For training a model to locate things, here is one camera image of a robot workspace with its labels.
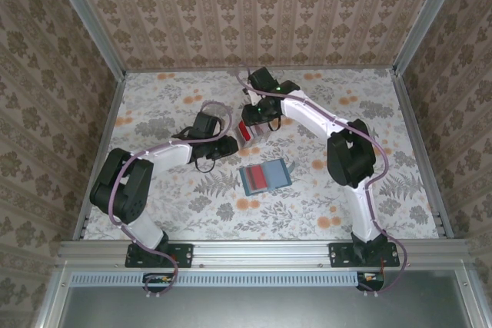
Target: table surface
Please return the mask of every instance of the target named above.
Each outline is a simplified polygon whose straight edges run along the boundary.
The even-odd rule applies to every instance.
[[[438,237],[389,70],[272,74],[280,82],[299,84],[330,112],[366,122],[390,159],[388,175],[373,189],[379,221],[388,233],[399,238]],[[166,141],[192,125],[208,100],[230,106],[234,125],[248,102],[227,71],[128,74],[109,150],[139,151]],[[220,107],[206,111],[226,117]],[[287,166],[294,164],[292,185],[246,197],[238,169],[277,158],[284,158]],[[382,166],[379,155],[376,172]],[[189,164],[154,177],[147,209],[172,240],[330,240],[350,238],[351,231],[344,190],[327,172],[326,143],[288,118],[268,142],[219,160],[209,174]],[[84,238],[125,235],[93,207]]]

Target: purple cable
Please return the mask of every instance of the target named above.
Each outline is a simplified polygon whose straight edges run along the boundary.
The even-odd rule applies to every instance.
[[[248,75],[250,75],[251,74],[250,68],[247,65],[244,65],[244,64],[241,64],[241,65],[243,65],[243,66],[246,67],[246,69],[248,70]],[[359,136],[365,138],[366,140],[368,140],[369,142],[371,142],[379,150],[379,152],[381,153],[381,156],[383,157],[384,169],[383,169],[383,171],[379,175],[377,175],[374,178],[371,178],[365,184],[364,190],[365,190],[365,194],[366,194],[367,204],[369,205],[369,212],[371,213],[372,223],[374,224],[374,226],[376,227],[376,229],[379,232],[381,232],[381,234],[383,234],[384,236],[386,236],[389,240],[392,240],[393,242],[395,242],[396,245],[398,245],[401,248],[401,250],[403,251],[403,263],[401,265],[401,269],[400,269],[400,272],[398,273],[397,277],[393,280],[393,282],[388,287],[383,288],[382,290],[378,291],[377,293],[383,293],[383,292],[386,292],[386,291],[390,290],[391,288],[393,288],[396,285],[396,283],[399,281],[399,279],[403,275],[403,272],[405,271],[405,268],[407,267],[408,252],[407,252],[407,249],[405,248],[405,246],[399,240],[397,240],[396,238],[394,238],[391,235],[389,235],[386,232],[386,230],[383,230],[381,228],[381,226],[377,223],[377,221],[376,221],[376,215],[374,213],[373,204],[371,202],[371,194],[369,192],[369,187],[374,182],[379,181],[381,178],[383,178],[386,175],[386,173],[389,171],[390,162],[389,162],[389,160],[387,158],[386,153],[384,152],[384,149],[371,136],[365,134],[364,132],[359,131],[356,128],[353,128],[353,127],[349,126],[348,124],[345,124],[344,122],[337,121],[337,118],[336,117],[329,115],[327,112],[323,111],[323,109],[319,108],[315,104],[312,104],[309,100],[304,100],[303,98],[299,98],[298,96],[293,96],[293,95],[275,94],[275,93],[272,93],[272,92],[264,92],[264,91],[256,90],[256,89],[252,88],[251,86],[249,86],[248,84],[245,84],[241,80],[241,78],[239,77],[239,70],[238,69],[235,69],[234,74],[235,74],[238,82],[242,86],[244,86],[246,89],[248,89],[249,91],[253,91],[253,92],[255,92],[256,94],[259,94],[259,95],[271,96],[273,98],[287,98],[287,99],[291,99],[291,100],[300,101],[303,104],[306,104],[310,108],[312,108],[315,111],[317,111],[322,116],[326,117],[330,122],[332,122],[334,124],[338,124],[339,126],[348,129],[350,132],[353,132],[353,133],[358,134]]]
[[[143,156],[143,155],[148,155],[148,154],[153,153],[155,151],[164,149],[166,147],[170,147],[173,144],[188,144],[188,143],[191,143],[191,142],[194,143],[194,144],[200,144],[200,143],[204,143],[204,142],[216,141],[219,138],[224,137],[227,134],[227,132],[231,129],[231,126],[232,126],[232,112],[231,112],[231,109],[227,105],[225,105],[224,103],[221,103],[219,101],[205,101],[203,103],[203,105],[201,106],[201,110],[200,111],[203,111],[203,109],[205,107],[207,107],[208,105],[211,105],[211,104],[220,105],[220,106],[222,106],[226,110],[229,119],[228,119],[228,126],[225,128],[225,130],[223,130],[218,136],[215,136],[215,137],[212,137],[212,138],[203,138],[203,139],[200,139],[200,140],[176,140],[176,141],[169,141],[169,142],[166,142],[164,144],[159,144],[157,146],[151,147],[151,148],[149,148],[147,150],[140,151],[139,153],[134,154],[133,156],[131,156],[128,159],[128,161],[123,165],[123,167],[119,171],[118,176],[116,177],[116,180],[115,180],[115,185],[113,186],[113,188],[111,190],[111,195],[109,197],[108,216],[109,216],[109,220],[111,221],[111,223],[113,223],[116,227],[120,228],[121,231],[124,234],[126,234],[133,243],[137,244],[143,250],[147,251],[148,253],[153,253],[155,255],[159,255],[161,257],[164,257],[165,259],[169,260],[172,263],[172,266],[174,268],[174,278],[169,283],[169,285],[160,292],[160,294],[167,293],[173,287],[173,285],[175,284],[175,281],[178,278],[178,271],[179,271],[178,264],[176,263],[176,260],[174,260],[172,257],[170,257],[169,255],[167,255],[166,253],[162,253],[160,251],[153,250],[153,249],[151,249],[149,247],[146,247],[139,240],[136,240],[133,237],[133,235],[131,234],[131,232],[128,230],[128,228],[126,227],[126,224],[123,224],[123,222],[118,221],[118,220],[115,219],[115,216],[113,214],[113,206],[115,204],[116,190],[118,189],[118,185],[120,184],[120,181],[123,178],[123,174],[126,172],[127,168],[130,166],[130,164],[133,161],[135,161],[136,159],[138,159],[139,157]]]

